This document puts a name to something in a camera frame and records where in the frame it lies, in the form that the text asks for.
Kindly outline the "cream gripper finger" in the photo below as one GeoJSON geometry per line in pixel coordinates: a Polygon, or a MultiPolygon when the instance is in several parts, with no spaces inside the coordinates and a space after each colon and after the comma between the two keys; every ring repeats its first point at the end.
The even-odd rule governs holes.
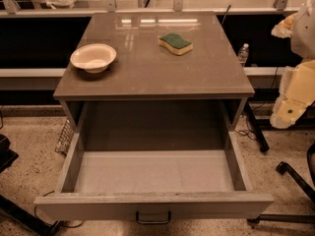
{"type": "Polygon", "coordinates": [[[273,27],[271,34],[279,38],[291,38],[296,16],[297,14],[294,13],[280,21],[273,27]]]}

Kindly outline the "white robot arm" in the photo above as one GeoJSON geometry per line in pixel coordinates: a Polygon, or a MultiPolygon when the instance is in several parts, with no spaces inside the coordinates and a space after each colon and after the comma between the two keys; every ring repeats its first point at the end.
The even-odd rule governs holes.
{"type": "Polygon", "coordinates": [[[307,0],[297,13],[275,25],[272,35],[289,37],[291,51],[302,58],[295,68],[284,69],[270,118],[274,128],[286,129],[315,102],[315,0],[307,0]]]}

